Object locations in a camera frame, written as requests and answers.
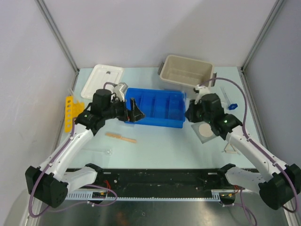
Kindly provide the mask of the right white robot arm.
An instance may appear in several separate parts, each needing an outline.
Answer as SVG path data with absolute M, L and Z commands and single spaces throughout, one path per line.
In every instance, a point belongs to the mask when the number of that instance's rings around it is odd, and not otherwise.
M 190 100 L 185 117 L 192 123 L 209 124 L 217 137 L 237 148 L 257 169 L 257 173 L 252 173 L 231 163 L 225 165 L 217 177 L 220 188 L 228 189 L 231 185 L 246 188 L 257 193 L 273 210 L 282 208 L 301 192 L 300 167 L 288 165 L 253 140 L 236 116 L 224 112 L 217 94 Z

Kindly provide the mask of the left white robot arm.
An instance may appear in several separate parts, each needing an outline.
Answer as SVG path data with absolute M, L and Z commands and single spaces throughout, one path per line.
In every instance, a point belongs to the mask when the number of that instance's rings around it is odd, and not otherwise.
M 123 122 L 137 122 L 145 118 L 134 98 L 127 108 L 123 98 L 107 89 L 98 89 L 92 102 L 81 112 L 72 124 L 72 129 L 65 143 L 59 146 L 38 167 L 30 166 L 25 172 L 30 199 L 36 198 L 49 207 L 57 208 L 66 196 L 86 185 L 99 188 L 104 177 L 98 172 L 100 167 L 89 163 L 82 169 L 67 173 L 73 158 L 110 119 Z

